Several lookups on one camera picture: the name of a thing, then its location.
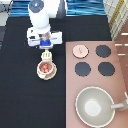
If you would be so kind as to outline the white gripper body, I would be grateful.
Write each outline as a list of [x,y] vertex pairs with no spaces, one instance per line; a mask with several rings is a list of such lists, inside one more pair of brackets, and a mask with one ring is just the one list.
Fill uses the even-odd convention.
[[33,27],[27,30],[27,42],[30,47],[39,49],[51,49],[54,45],[62,43],[62,32],[53,31],[38,34]]

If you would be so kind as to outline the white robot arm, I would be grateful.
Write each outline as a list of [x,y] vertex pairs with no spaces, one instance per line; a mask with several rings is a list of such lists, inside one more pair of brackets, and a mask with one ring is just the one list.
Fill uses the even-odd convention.
[[62,43],[62,32],[51,32],[50,18],[61,19],[66,16],[66,0],[31,0],[28,12],[32,26],[27,30],[27,40],[30,47],[39,46],[50,49],[55,44]]

